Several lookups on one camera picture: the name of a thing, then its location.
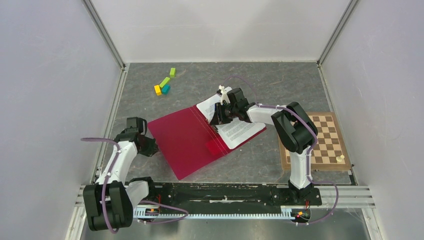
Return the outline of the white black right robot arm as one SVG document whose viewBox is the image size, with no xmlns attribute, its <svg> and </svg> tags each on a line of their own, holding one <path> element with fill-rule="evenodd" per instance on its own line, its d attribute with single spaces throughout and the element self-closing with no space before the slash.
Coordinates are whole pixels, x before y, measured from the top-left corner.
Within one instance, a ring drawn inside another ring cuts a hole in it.
<svg viewBox="0 0 424 240">
<path fill-rule="evenodd" d="M 219 86 L 220 102 L 214 105 L 210 125 L 231 123 L 234 119 L 275 127 L 279 139 L 290 155 L 289 199 L 302 204 L 314 188 L 311 175 L 311 152 L 318 142 L 318 130 L 298 102 L 288 105 L 265 105 L 249 102 L 240 88 L 225 90 Z"/>
</svg>

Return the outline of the printed text paper sheet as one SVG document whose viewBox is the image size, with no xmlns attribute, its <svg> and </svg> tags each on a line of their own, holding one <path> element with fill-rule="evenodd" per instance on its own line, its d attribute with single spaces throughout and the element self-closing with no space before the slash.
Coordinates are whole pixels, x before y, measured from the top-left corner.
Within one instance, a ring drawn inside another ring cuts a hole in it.
<svg viewBox="0 0 424 240">
<path fill-rule="evenodd" d="M 196 108 L 205 117 L 207 124 L 218 134 L 225 145 L 233 150 L 255 136 L 266 128 L 266 124 L 262 122 L 244 122 L 238 118 L 232 120 L 231 123 L 223 125 L 210 125 L 210 120 L 214 115 L 214 105 L 220 101 L 220 96 L 216 93 L 206 100 L 198 103 Z"/>
</svg>

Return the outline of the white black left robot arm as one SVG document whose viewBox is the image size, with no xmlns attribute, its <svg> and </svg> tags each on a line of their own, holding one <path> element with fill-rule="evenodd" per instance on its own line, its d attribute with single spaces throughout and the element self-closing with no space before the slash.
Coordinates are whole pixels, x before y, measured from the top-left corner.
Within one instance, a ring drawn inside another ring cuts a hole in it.
<svg viewBox="0 0 424 240">
<path fill-rule="evenodd" d="M 148 137 L 148 122 L 141 117 L 129 117 L 126 127 L 115 138 L 84 137 L 84 142 L 106 142 L 113 146 L 112 155 L 98 179 L 83 189 L 86 217 L 91 231 L 109 230 L 113 234 L 130 227 L 134 209 L 142 201 L 153 203 L 158 193 L 151 177 L 126 181 L 136 156 L 152 157 L 159 148 Z"/>
</svg>

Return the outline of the red clip file folder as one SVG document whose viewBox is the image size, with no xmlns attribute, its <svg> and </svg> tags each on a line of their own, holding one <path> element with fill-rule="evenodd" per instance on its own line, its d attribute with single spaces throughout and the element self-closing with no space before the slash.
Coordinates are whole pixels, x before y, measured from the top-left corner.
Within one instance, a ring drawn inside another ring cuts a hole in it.
<svg viewBox="0 0 424 240">
<path fill-rule="evenodd" d="M 159 150 L 178 180 L 233 152 L 262 133 L 263 123 L 245 123 L 250 133 L 240 136 L 240 142 L 230 146 L 207 123 L 196 106 L 165 115 L 147 124 Z"/>
</svg>

